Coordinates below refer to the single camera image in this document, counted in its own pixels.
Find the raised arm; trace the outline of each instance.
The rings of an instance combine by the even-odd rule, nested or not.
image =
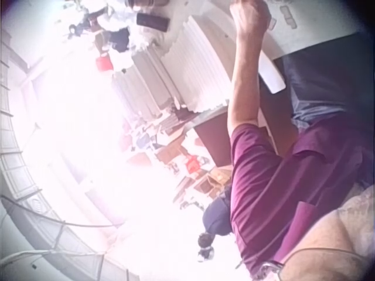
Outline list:
[[[235,0],[230,10],[237,29],[233,95],[228,108],[228,132],[231,136],[241,124],[258,125],[258,62],[271,15],[263,0]]]

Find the maroon t-shirt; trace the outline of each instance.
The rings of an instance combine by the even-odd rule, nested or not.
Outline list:
[[[346,114],[317,121],[285,158],[258,127],[234,130],[231,224],[251,274],[280,248],[282,259],[317,219],[343,203],[355,182],[373,184],[373,137],[358,127]]]

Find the dark hair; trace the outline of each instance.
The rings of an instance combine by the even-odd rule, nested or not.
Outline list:
[[[75,35],[75,34],[76,34],[76,29],[77,29],[77,26],[76,26],[76,25],[70,25],[70,26],[69,26],[69,32],[70,32],[70,34],[74,34],[74,35]]]
[[[214,235],[204,232],[199,235],[198,245],[203,249],[208,248],[212,245],[213,240],[214,240]]]

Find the man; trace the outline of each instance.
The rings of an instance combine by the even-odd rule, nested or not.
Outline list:
[[[232,232],[230,224],[230,194],[232,186],[226,186],[203,212],[203,225],[206,232],[199,235],[199,254],[204,258],[213,251],[212,243],[216,235],[226,236]]]
[[[355,183],[374,182],[373,136],[345,101],[352,89],[335,75],[285,60],[299,138],[279,157],[258,127],[258,59],[271,19],[263,0],[235,0],[233,93],[228,109],[233,185],[231,226],[247,269],[287,255],[316,220],[337,209]],[[285,236],[293,237],[277,253]]]

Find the red object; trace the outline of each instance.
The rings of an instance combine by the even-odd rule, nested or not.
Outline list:
[[[113,70],[113,64],[111,62],[111,57],[109,54],[105,56],[96,58],[96,67],[100,72],[105,72],[108,70]]]
[[[133,138],[131,135],[123,135],[119,139],[119,147],[121,152],[127,151],[133,144]]]
[[[131,125],[126,119],[124,119],[122,123],[122,129],[124,130],[124,133],[126,134],[131,132]]]
[[[197,156],[188,155],[186,157],[185,166],[189,174],[200,171],[200,163],[197,159]]]

